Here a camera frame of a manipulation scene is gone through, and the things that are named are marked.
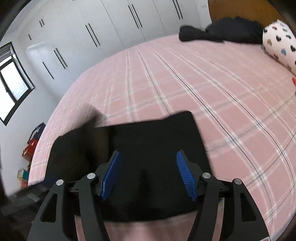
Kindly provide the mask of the black pants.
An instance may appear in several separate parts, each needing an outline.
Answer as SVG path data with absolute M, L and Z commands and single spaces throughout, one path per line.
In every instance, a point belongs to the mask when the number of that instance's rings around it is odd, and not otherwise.
M 211 172 L 201 135 L 191 112 L 183 111 L 160 120 L 95 126 L 93 117 L 58 137 L 52 145 L 45 180 L 78 181 L 114 151 L 123 165 L 102 216 L 112 222 L 150 221 L 196 211 L 177 168 L 177 152 Z

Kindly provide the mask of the dark blue gift bag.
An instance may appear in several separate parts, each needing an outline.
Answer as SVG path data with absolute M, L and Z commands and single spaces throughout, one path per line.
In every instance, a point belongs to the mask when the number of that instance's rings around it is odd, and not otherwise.
M 39 140 L 45 127 L 46 127 L 45 123 L 41 123 L 38 126 L 36 126 L 35 129 L 32 131 L 32 133 L 27 141 L 27 144 L 29 144 L 30 141 L 32 141 L 32 140 Z

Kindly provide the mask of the black-framed window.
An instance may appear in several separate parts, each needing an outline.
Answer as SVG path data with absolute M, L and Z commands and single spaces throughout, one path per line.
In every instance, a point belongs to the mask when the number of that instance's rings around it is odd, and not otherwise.
M 0 76 L 1 122 L 6 126 L 18 107 L 35 89 L 11 42 L 1 46 Z

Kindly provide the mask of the orange toy on bed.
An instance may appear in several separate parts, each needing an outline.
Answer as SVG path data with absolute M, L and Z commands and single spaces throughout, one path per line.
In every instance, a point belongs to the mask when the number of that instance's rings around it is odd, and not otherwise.
M 292 78 L 292 81 L 293 81 L 293 84 L 296 86 L 296 78 L 295 77 Z

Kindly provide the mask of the white wardrobe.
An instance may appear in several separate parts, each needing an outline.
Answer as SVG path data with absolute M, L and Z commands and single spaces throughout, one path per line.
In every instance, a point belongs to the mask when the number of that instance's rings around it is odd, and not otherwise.
M 88 68 L 126 48 L 210 24 L 207 1 L 30 1 L 8 28 L 30 78 L 60 99 Z

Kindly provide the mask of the white heart-pattern pillow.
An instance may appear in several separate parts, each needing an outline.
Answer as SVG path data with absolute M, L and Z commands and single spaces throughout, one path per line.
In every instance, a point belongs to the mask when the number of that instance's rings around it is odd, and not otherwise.
M 264 50 L 295 75 L 295 36 L 289 26 L 281 20 L 263 29 Z

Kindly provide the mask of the black clothes pile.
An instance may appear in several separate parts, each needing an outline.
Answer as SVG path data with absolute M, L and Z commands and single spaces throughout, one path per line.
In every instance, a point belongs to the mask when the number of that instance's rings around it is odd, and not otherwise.
M 179 40 L 189 42 L 207 40 L 212 42 L 234 42 L 240 44 L 262 44 L 263 27 L 257 21 L 241 17 L 222 18 L 211 23 L 205 30 L 184 25 L 179 30 Z

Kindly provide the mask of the wooden headboard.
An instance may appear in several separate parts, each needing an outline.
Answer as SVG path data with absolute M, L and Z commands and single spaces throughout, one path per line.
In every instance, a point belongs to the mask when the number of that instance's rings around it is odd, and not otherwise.
M 241 17 L 251 21 L 257 21 L 262 27 L 272 22 L 287 21 L 266 0 L 208 0 L 211 21 L 216 22 L 222 18 Z

